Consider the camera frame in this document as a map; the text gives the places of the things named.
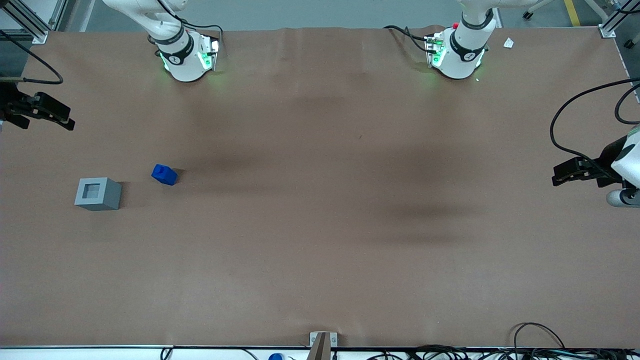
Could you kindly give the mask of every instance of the black cable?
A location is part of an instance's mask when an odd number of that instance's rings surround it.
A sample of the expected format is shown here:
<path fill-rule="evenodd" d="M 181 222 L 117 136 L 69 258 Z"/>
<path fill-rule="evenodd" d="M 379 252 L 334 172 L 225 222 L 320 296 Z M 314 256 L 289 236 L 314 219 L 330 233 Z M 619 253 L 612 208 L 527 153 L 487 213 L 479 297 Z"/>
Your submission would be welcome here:
<path fill-rule="evenodd" d="M 220 29 L 220 37 L 222 37 L 222 33 L 224 32 L 222 30 L 222 28 L 219 25 L 194 25 L 190 22 L 188 22 L 187 20 L 179 17 L 178 15 L 175 15 L 173 12 L 171 12 L 162 1 L 157 0 L 158 4 L 160 4 L 160 6 L 162 6 L 162 9 L 164 9 L 166 11 L 167 14 L 171 15 L 171 17 L 173 17 L 174 19 L 178 20 L 179 22 L 181 22 L 183 25 L 185 26 L 191 26 L 192 28 L 199 28 L 199 29 L 207 29 L 207 28 L 218 28 Z"/>
<path fill-rule="evenodd" d="M 418 47 L 418 49 L 424 51 L 425 53 L 429 53 L 429 54 L 436 54 L 437 53 L 437 51 L 435 51 L 435 50 L 428 50 L 428 49 L 420 46 L 420 44 L 418 44 L 418 42 L 415 41 L 415 38 L 414 38 L 413 34 L 411 34 L 411 31 L 409 31 L 409 27 L 404 28 L 404 30 L 406 31 L 407 34 L 409 34 L 409 38 L 415 44 L 415 46 Z"/>
<path fill-rule="evenodd" d="M 573 96 L 571 99 L 567 100 L 560 107 L 560 109 L 556 112 L 556 115 L 554 116 L 554 119 L 551 120 L 551 126 L 549 127 L 549 135 L 551 136 L 551 142 L 554 144 L 554 146 L 557 147 L 558 149 L 564 151 L 564 152 L 568 152 L 570 154 L 573 154 L 573 155 L 576 155 L 576 156 L 580 156 L 581 158 L 583 158 L 586 161 L 588 161 L 593 167 L 595 167 L 596 169 L 601 171 L 603 174 L 605 174 L 605 176 L 607 176 L 608 178 L 613 179 L 613 180 L 618 180 L 616 177 L 614 177 L 608 171 L 606 171 L 600 165 L 598 165 L 598 163 L 596 163 L 589 156 L 586 156 L 585 154 L 583 154 L 581 152 L 578 152 L 578 151 L 575 151 L 575 150 L 571 150 L 571 149 L 569 149 L 567 147 L 564 147 L 564 146 L 558 144 L 558 142 L 556 141 L 556 136 L 554 134 L 554 128 L 556 126 L 556 121 L 558 120 L 558 117 L 560 116 L 560 113 L 562 113 L 562 111 L 569 104 L 571 104 L 574 100 L 578 99 L 579 97 L 581 97 L 583 95 L 586 95 L 586 94 L 589 94 L 589 93 L 594 92 L 594 91 L 598 91 L 598 90 L 604 89 L 604 88 L 609 88 L 609 87 L 620 85 L 620 84 L 632 83 L 632 82 L 635 82 L 635 81 L 640 81 L 640 78 L 631 78 L 631 79 L 626 79 L 626 80 L 619 80 L 619 81 L 614 81 L 612 83 L 607 83 L 607 84 L 604 84 L 604 85 L 596 86 L 594 88 L 590 88 L 589 90 L 585 90 L 585 91 L 579 93 L 578 95 Z"/>
<path fill-rule="evenodd" d="M 632 11 L 626 11 L 626 10 L 616 10 L 619 13 L 625 14 L 625 15 L 633 15 L 633 14 L 637 14 L 640 13 L 640 10 L 632 10 Z"/>
<path fill-rule="evenodd" d="M 398 28 L 395 25 L 388 25 L 385 26 L 384 29 L 393 29 L 393 30 L 398 30 L 402 35 L 409 37 L 411 39 L 411 41 L 413 42 L 413 44 L 418 47 L 418 49 L 424 51 L 425 53 L 429 53 L 429 54 L 435 54 L 436 51 L 435 50 L 429 50 L 429 49 L 425 49 L 424 47 L 420 46 L 420 44 L 418 44 L 418 42 L 416 40 L 421 40 L 424 41 L 424 38 L 418 37 L 414 34 L 411 34 L 411 31 L 409 31 L 409 27 L 405 27 L 404 29 Z"/>
<path fill-rule="evenodd" d="M 519 328 L 516 330 L 516 332 L 513 334 L 513 352 L 515 353 L 516 360 L 518 360 L 518 333 L 520 333 L 520 331 L 522 329 L 524 329 L 525 327 L 527 327 L 529 325 L 537 326 L 537 327 L 540 327 L 542 329 L 547 330 L 548 332 L 550 332 L 551 334 L 553 334 L 556 337 L 556 339 L 558 340 L 558 343 L 560 343 L 560 346 L 562 348 L 566 348 L 565 345 L 564 345 L 564 342 L 562 341 L 560 336 L 558 336 L 553 330 L 549 329 L 547 326 L 542 325 L 541 323 L 537 323 L 537 322 L 525 322 L 525 323 L 522 323 L 522 325 L 520 325 Z"/>
<path fill-rule="evenodd" d="M 244 351 L 244 352 L 246 352 L 247 354 L 251 355 L 251 357 L 253 358 L 253 360 L 260 360 L 260 359 L 258 359 L 258 357 L 257 357 L 256 355 L 254 355 L 254 354 L 253 354 L 253 352 L 250 352 L 249 350 L 247 350 L 247 349 L 245 349 L 245 348 L 244 348 L 244 349 L 242 349 L 242 351 Z"/>
<path fill-rule="evenodd" d="M 627 92 L 625 92 L 622 95 L 622 97 L 620 97 L 620 100 L 618 100 L 618 103 L 616 104 L 616 108 L 615 108 L 615 110 L 613 112 L 614 115 L 616 116 L 616 120 L 620 121 L 621 123 L 623 123 L 625 125 L 638 125 L 638 124 L 640 124 L 640 121 L 627 121 L 627 120 L 625 120 L 625 119 L 620 117 L 620 106 L 625 101 L 627 96 L 632 94 L 638 88 L 640 88 L 640 84 L 638 84 L 636 86 L 633 86 L 631 89 L 627 90 Z"/>
<path fill-rule="evenodd" d="M 384 356 L 385 359 L 388 359 L 389 357 L 391 357 L 392 359 L 395 359 L 395 360 L 404 360 L 402 357 L 399 357 L 398 355 L 387 353 L 386 351 L 382 352 L 381 355 L 372 356 L 372 357 L 368 358 L 367 360 L 377 360 L 377 358 L 379 358 L 381 356 Z"/>
<path fill-rule="evenodd" d="M 3 37 L 5 37 L 7 40 L 9 40 L 10 42 L 13 42 L 15 45 L 17 45 L 18 47 L 20 47 L 25 53 L 33 56 L 36 60 L 38 60 L 42 65 L 44 65 L 45 67 L 47 67 L 47 69 L 51 70 L 51 72 L 53 72 L 53 74 L 58 77 L 58 80 L 56 81 L 51 81 L 51 80 L 38 80 L 38 79 L 29 79 L 29 78 L 22 78 L 22 80 L 25 83 L 38 83 L 38 84 L 47 84 L 47 85 L 59 85 L 62 84 L 62 82 L 64 81 L 62 79 L 62 75 L 60 75 L 60 73 L 58 71 L 56 71 L 56 69 L 54 69 L 51 65 L 49 65 L 46 61 L 44 61 L 43 59 L 41 59 L 41 57 L 39 57 L 38 55 L 34 54 L 31 50 L 27 49 L 26 47 L 24 47 L 22 44 L 20 44 L 18 41 L 14 40 L 11 36 L 7 35 L 7 33 L 5 33 L 4 31 L 0 30 L 0 35 L 2 35 Z"/>
<path fill-rule="evenodd" d="M 163 348 L 162 351 L 160 351 L 160 360 L 168 360 L 172 352 L 173 348 Z"/>
<path fill-rule="evenodd" d="M 393 30 L 398 30 L 398 31 L 400 31 L 402 34 L 404 34 L 406 37 L 411 36 L 411 37 L 413 37 L 413 38 L 414 38 L 414 39 L 416 39 L 416 40 L 422 40 L 422 41 L 424 41 L 424 38 L 418 37 L 418 36 L 416 36 L 416 35 L 409 35 L 407 32 L 405 32 L 405 31 L 404 31 L 404 29 L 402 29 L 402 28 L 400 28 L 400 27 L 398 27 L 398 26 L 395 26 L 395 25 L 387 25 L 387 26 L 385 26 L 383 29 L 393 29 Z"/>

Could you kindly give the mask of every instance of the table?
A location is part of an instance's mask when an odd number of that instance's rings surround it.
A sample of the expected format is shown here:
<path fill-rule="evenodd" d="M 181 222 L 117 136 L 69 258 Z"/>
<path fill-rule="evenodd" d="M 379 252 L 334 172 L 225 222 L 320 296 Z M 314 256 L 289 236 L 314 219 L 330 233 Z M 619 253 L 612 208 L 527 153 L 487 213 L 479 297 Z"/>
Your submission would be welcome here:
<path fill-rule="evenodd" d="M 35 51 L 64 84 L 20 89 L 77 124 L 0 136 L 0 343 L 296 345 L 330 329 L 341 345 L 509 345 L 535 321 L 570 347 L 636 346 L 639 213 L 608 206 L 612 188 L 551 185 L 571 156 L 550 120 L 626 78 L 616 45 L 595 28 L 490 45 L 454 81 L 387 30 L 229 32 L 218 72 L 178 83 L 142 33 L 50 34 Z M 50 76 L 33 59 L 26 74 Z M 558 141 L 597 156 L 623 136 L 624 90 L 578 100 Z M 75 207 L 78 180 L 101 176 L 122 208 Z M 554 343 L 527 329 L 519 345 Z"/>

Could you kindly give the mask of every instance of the blue block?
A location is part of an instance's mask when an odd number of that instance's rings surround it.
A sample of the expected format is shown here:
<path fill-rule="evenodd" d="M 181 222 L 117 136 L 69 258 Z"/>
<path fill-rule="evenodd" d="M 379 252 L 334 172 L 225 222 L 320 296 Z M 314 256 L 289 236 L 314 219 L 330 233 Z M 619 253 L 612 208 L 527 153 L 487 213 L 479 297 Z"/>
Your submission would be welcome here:
<path fill-rule="evenodd" d="M 171 186 L 175 185 L 175 182 L 178 181 L 178 174 L 173 171 L 172 168 L 162 164 L 156 164 L 154 171 L 151 173 L 151 177 L 163 184 Z"/>
<path fill-rule="evenodd" d="M 117 210 L 122 185 L 108 177 L 80 179 L 75 205 L 91 211 Z"/>

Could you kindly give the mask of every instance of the gray square block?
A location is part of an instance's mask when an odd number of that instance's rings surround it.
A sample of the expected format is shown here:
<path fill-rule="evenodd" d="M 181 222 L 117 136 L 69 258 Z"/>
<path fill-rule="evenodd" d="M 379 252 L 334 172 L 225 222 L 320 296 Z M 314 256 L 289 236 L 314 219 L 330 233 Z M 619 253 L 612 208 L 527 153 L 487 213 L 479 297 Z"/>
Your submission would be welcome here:
<path fill-rule="evenodd" d="M 117 210 L 120 206 L 122 185 L 108 177 L 80 179 L 76 193 L 76 206 L 91 211 Z"/>

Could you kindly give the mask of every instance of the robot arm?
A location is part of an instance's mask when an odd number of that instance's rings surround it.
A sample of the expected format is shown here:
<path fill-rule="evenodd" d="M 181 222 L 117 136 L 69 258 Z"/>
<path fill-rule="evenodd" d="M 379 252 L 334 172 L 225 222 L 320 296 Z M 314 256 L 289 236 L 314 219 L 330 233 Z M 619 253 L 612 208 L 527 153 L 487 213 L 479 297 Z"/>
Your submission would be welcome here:
<path fill-rule="evenodd" d="M 458 0 L 462 20 L 456 28 L 447 28 L 426 39 L 430 66 L 453 79 L 469 77 L 480 66 L 486 42 L 495 29 L 492 8 L 517 8 L 537 0 Z"/>
<path fill-rule="evenodd" d="M 554 186 L 569 181 L 596 179 L 599 188 L 621 184 L 622 189 L 607 194 L 609 205 L 617 208 L 640 208 L 640 126 L 607 145 L 593 161 L 576 157 L 554 167 Z"/>
<path fill-rule="evenodd" d="M 188 0 L 103 0 L 145 28 L 160 49 L 164 68 L 179 81 L 194 81 L 214 70 L 218 39 L 211 39 L 183 23 L 163 8 L 183 10 Z"/>

